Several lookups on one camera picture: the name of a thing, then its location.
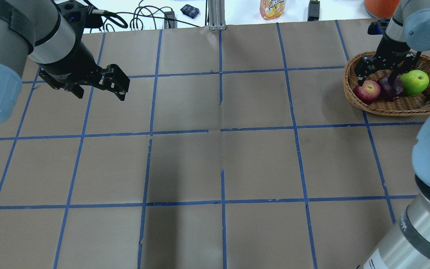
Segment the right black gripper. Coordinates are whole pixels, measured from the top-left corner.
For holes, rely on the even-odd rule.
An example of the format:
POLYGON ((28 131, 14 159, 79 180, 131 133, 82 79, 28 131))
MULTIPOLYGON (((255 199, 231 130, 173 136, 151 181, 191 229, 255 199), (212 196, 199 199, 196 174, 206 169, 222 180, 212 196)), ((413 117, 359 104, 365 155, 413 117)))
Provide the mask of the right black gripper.
POLYGON ((389 86, 393 89, 402 87, 401 76, 417 67, 421 52, 414 53, 405 42, 396 41, 387 35, 390 19, 381 19, 370 23, 369 35, 382 35, 374 56, 361 56, 354 68, 357 85, 363 86, 367 77, 381 70, 392 70, 389 74, 389 86))

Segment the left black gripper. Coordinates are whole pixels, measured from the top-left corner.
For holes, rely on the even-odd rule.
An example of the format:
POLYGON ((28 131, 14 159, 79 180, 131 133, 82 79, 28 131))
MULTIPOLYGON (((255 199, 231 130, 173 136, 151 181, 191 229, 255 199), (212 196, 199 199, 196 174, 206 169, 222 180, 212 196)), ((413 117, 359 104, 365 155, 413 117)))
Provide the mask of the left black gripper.
POLYGON ((36 43, 39 76, 52 88, 64 89, 82 99, 82 86, 92 86, 126 99, 130 79, 117 65, 101 68, 82 42, 84 29, 102 26, 103 11, 89 2, 67 0, 54 5, 58 11, 53 30, 36 43))

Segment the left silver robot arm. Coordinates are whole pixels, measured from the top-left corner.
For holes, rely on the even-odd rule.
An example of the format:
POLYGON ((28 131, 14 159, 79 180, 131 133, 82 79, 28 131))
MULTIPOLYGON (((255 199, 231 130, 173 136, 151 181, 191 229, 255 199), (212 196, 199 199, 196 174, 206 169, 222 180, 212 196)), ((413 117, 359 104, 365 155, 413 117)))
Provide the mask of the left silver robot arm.
POLYGON ((107 90, 124 101, 130 79, 116 64, 102 68, 82 42, 86 28, 118 15, 88 0, 0 0, 0 124, 10 118, 22 90, 27 59, 51 88, 82 99, 83 86, 107 90))

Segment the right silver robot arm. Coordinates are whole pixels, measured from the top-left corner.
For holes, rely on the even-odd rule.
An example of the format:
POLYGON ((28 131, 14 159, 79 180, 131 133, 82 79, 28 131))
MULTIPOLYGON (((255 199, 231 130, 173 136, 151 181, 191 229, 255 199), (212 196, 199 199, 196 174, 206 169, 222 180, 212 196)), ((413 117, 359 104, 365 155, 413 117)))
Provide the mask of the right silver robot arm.
MULTIPOLYGON (((409 71, 430 50, 430 0, 401 0, 393 16, 373 22, 368 33, 383 37, 373 56, 350 61, 359 85, 377 71, 409 71)), ((417 135, 412 165, 419 194, 359 269, 430 269, 430 117, 417 135)))

